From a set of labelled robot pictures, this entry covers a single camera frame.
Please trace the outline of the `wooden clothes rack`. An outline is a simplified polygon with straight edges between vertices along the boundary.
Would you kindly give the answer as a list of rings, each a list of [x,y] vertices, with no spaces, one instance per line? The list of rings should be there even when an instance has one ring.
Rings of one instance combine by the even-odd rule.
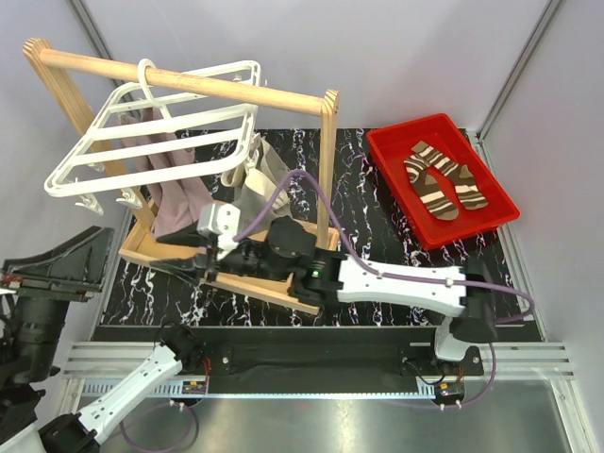
[[[45,87],[53,94],[59,106],[74,125],[79,134],[83,134],[92,123],[93,113],[83,98],[77,85],[66,70],[138,82],[137,65],[100,59],[54,50],[44,39],[28,39],[23,52]],[[319,184],[321,190],[327,190],[323,196],[315,189],[317,197],[317,224],[302,222],[302,226],[317,233],[317,243],[321,248],[335,246],[339,233],[329,228],[328,208],[330,208],[336,119],[339,105],[339,93],[327,90],[323,97],[310,96],[295,92],[285,92],[259,86],[208,78],[201,75],[187,75],[152,67],[144,67],[141,81],[151,86],[175,89],[179,92],[195,93],[218,97],[247,104],[274,109],[299,112],[321,118]],[[150,234],[143,229],[150,228],[153,213],[144,206],[143,212],[132,211],[138,224],[128,233],[119,254],[125,260],[140,265],[150,265],[152,258],[188,258],[193,255],[190,247],[157,243],[150,239]],[[317,314],[318,307],[303,304],[287,294],[286,282],[261,280],[252,277],[235,277],[229,274],[219,275],[217,281],[210,285],[248,295],[259,300],[280,305],[285,308]]]

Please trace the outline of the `grey cream sock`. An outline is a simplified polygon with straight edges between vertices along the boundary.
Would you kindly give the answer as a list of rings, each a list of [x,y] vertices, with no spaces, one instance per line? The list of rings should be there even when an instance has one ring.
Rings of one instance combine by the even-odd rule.
[[[242,228],[252,225],[289,172],[274,147],[256,133],[246,160],[221,174],[221,183],[235,190],[232,205],[241,212]]]

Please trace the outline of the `white plastic clip hanger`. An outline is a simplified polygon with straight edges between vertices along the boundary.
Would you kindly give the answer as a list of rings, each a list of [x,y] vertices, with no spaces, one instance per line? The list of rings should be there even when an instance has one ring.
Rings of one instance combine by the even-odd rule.
[[[116,199],[117,203],[140,210],[143,203],[133,192],[136,187],[217,175],[240,166],[250,168],[254,165],[256,105],[234,104],[175,116],[170,112],[171,107],[205,96],[181,89],[173,94],[155,96],[144,76],[145,70],[154,67],[150,59],[140,60],[135,80],[109,95],[92,124],[45,180],[44,189],[50,196],[77,196],[81,199],[77,203],[80,207],[101,215],[104,211],[95,195],[118,190],[122,195]],[[230,142],[235,143],[234,149],[219,159],[168,163],[159,169],[88,180],[74,176],[81,167],[103,172],[111,162],[174,158],[178,151]]]

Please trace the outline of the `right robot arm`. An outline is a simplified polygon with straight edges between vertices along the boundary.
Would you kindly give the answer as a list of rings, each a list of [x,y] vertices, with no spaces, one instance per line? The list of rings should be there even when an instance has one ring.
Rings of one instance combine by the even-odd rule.
[[[317,247],[316,237],[290,217],[279,217],[263,240],[244,239],[224,249],[215,231],[190,226],[161,238],[203,247],[187,259],[154,260],[153,268],[196,284],[213,282],[221,274],[284,282],[287,294],[304,305],[325,309],[337,303],[377,301],[418,307],[441,314],[431,368],[449,374],[459,367],[469,344],[496,340],[494,299],[479,273],[459,267],[412,268],[402,279],[396,267],[383,271],[373,261],[357,262],[351,255]]]

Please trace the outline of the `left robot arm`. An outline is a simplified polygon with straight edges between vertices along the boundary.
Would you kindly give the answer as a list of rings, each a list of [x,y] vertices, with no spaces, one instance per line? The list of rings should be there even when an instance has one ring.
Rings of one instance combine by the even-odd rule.
[[[51,250],[1,266],[1,449],[4,452],[97,452],[115,428],[164,380],[207,369],[204,343],[187,327],[164,331],[143,362],[90,405],[38,428],[56,376],[61,332],[73,302],[101,292],[114,231],[91,226]]]

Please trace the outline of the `mauve hanging cloth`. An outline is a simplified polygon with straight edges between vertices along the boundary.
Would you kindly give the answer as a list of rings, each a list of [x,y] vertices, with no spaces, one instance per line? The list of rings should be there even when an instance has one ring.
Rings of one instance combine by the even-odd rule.
[[[143,109],[137,120],[127,113],[118,115],[120,126],[131,126],[141,122],[163,119],[157,108]],[[126,137],[121,139],[123,147],[136,147],[177,140],[174,132]],[[160,170],[176,166],[192,165],[195,162],[194,149],[185,148],[167,153],[135,157],[135,168],[139,172]],[[198,221],[204,206],[213,201],[209,190],[198,176],[164,181],[147,185],[151,197],[159,210],[151,228],[154,239],[175,233]]]

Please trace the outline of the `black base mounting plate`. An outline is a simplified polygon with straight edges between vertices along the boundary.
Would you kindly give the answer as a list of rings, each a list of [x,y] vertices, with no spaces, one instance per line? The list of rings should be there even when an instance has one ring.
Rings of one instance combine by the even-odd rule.
[[[487,376],[490,355],[434,354],[434,330],[406,327],[195,327],[195,354],[223,391],[410,391]]]

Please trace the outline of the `red plastic bin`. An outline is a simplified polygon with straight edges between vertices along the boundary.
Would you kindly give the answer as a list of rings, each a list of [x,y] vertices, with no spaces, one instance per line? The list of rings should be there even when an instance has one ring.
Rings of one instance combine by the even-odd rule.
[[[520,210],[448,115],[438,113],[373,129],[367,133],[367,139],[377,168],[405,213],[413,234],[426,250],[494,230],[520,217]],[[459,214],[453,220],[439,220],[430,213],[412,187],[404,164],[404,160],[413,155],[412,148],[420,142],[452,161],[467,165],[488,205],[478,210],[467,209],[458,197],[453,180],[431,166],[427,174],[435,179],[440,192]]]

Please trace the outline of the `brown striped sock left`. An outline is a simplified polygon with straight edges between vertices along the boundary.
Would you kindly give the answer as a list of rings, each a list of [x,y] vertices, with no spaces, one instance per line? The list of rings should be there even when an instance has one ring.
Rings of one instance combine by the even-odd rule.
[[[459,210],[441,191],[436,178],[428,173],[429,163],[412,155],[404,160],[404,166],[410,184],[428,212],[441,221],[455,220]]]

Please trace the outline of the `brown striped sock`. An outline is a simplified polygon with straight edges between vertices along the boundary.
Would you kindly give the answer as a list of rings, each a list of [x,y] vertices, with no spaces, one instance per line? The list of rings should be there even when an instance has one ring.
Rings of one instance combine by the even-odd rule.
[[[412,155],[404,160],[404,166],[410,184],[428,212],[441,221],[455,220],[459,210],[441,191],[436,178],[428,173],[429,163]]]
[[[466,210],[480,210],[488,206],[487,198],[479,190],[475,177],[466,164],[457,163],[423,141],[411,150],[412,155],[423,158],[429,163],[429,168],[437,170],[454,185],[456,196]]]

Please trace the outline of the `brown striped sock right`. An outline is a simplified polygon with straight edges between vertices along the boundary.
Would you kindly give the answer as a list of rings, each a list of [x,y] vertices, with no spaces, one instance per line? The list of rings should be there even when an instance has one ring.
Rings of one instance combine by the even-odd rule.
[[[429,163],[429,168],[437,170],[454,185],[456,196],[466,210],[480,210],[488,206],[487,198],[479,190],[475,177],[466,164],[457,163],[423,141],[411,150],[412,155],[423,158]]]

